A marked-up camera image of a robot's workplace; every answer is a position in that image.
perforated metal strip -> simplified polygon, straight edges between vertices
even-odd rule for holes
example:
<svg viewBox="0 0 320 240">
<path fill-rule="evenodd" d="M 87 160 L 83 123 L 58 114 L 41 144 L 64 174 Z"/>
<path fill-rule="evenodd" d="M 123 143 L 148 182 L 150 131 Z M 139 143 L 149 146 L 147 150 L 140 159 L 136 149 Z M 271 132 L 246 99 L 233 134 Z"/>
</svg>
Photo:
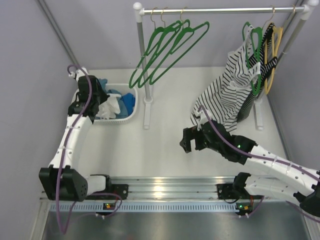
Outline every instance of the perforated metal strip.
<svg viewBox="0 0 320 240">
<path fill-rule="evenodd" d="M 103 202 L 77 202 L 73 207 L 73 212 L 112 212 L 104 208 Z M 68 212 L 72 202 L 60 202 L 60 211 Z M 56 204 L 52 203 L 51 212 L 56 211 Z M 118 212 L 123 213 L 213 213 L 238 212 L 236 204 L 224 202 L 124 202 Z"/>
</svg>

blue cloth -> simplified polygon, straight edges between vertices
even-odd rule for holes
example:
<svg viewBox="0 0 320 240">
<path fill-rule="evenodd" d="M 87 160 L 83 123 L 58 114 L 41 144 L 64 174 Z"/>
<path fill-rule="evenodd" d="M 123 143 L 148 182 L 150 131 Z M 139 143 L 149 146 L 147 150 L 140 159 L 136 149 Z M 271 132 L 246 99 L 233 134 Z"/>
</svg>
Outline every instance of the blue cloth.
<svg viewBox="0 0 320 240">
<path fill-rule="evenodd" d="M 121 97 L 121 100 L 124 102 L 128 115 L 130 116 L 135 107 L 136 98 L 132 93 L 127 93 Z"/>
<path fill-rule="evenodd" d="M 98 81 L 99 81 L 99 83 L 100 83 L 103 91 L 104 91 L 105 93 L 107 93 L 106 85 L 107 85 L 107 83 L 108 83 L 108 79 L 106 79 L 106 78 L 98 78 Z"/>
<path fill-rule="evenodd" d="M 121 93 L 115 89 L 110 89 L 106 92 L 107 94 L 120 94 Z M 128 117 L 128 110 L 126 108 L 126 105 L 124 101 L 121 100 L 122 97 L 117 97 L 116 99 L 118 100 L 119 108 L 120 108 L 120 113 L 116 114 L 116 119 L 124 119 Z"/>
</svg>

yellow hanger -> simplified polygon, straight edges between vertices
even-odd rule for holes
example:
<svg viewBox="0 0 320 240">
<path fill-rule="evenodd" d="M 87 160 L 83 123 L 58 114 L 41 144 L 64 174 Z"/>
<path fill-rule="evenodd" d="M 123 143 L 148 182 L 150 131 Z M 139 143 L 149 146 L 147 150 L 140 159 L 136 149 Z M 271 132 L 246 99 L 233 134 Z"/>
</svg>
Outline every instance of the yellow hanger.
<svg viewBox="0 0 320 240">
<path fill-rule="evenodd" d="M 278 54 L 278 49 L 280 46 L 281 38 L 282 38 L 282 32 L 283 32 L 283 27 L 273 27 L 273 33 L 271 37 L 271 45 L 272 45 L 272 57 L 276 57 Z M 277 40 L 276 40 L 276 46 L 275 46 L 275 35 L 277 34 Z M 264 44 L 264 64 L 268 63 L 268 46 L 267 44 Z M 268 86 L 268 79 L 266 78 L 264 81 L 264 91 L 265 94 L 267 95 L 271 89 L 272 83 L 274 81 L 274 76 L 275 76 L 275 68 L 272 68 L 271 75 L 269 78 L 269 86 Z"/>
</svg>

metal floor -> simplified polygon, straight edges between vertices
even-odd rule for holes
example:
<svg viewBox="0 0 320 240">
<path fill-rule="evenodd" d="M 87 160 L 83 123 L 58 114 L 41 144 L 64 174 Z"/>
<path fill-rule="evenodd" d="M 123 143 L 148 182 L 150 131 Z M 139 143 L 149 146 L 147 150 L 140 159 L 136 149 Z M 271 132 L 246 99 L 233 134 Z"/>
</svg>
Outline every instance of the metal floor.
<svg viewBox="0 0 320 240">
<path fill-rule="evenodd" d="M 83 215 L 73 213 L 71 221 Z M 73 222 L 59 234 L 50 212 L 42 240 L 310 240 L 302 216 L 284 202 L 264 202 L 249 219 L 233 213 L 118 213 Z"/>
</svg>

white cloth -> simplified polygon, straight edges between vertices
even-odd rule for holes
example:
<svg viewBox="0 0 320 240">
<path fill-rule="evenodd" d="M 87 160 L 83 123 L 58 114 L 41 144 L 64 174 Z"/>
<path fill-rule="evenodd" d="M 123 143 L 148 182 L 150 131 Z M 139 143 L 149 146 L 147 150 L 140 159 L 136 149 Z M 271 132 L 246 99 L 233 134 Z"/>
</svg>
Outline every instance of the white cloth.
<svg viewBox="0 0 320 240">
<path fill-rule="evenodd" d="M 108 99 L 99 105 L 99 112 L 96 117 L 101 119 L 115 119 L 116 114 L 120 113 L 120 107 L 117 98 L 121 98 L 120 94 L 108 94 Z"/>
<path fill-rule="evenodd" d="M 228 53 L 224 73 L 197 98 L 190 116 L 194 125 L 200 120 L 195 112 L 203 105 L 212 112 L 213 120 L 223 124 L 228 132 L 237 129 L 238 112 L 252 91 L 250 82 L 255 83 L 260 74 L 260 62 L 250 69 L 246 65 L 246 51 L 249 56 L 252 51 L 250 33 L 253 29 L 251 25 L 247 28 L 243 44 Z"/>
</svg>

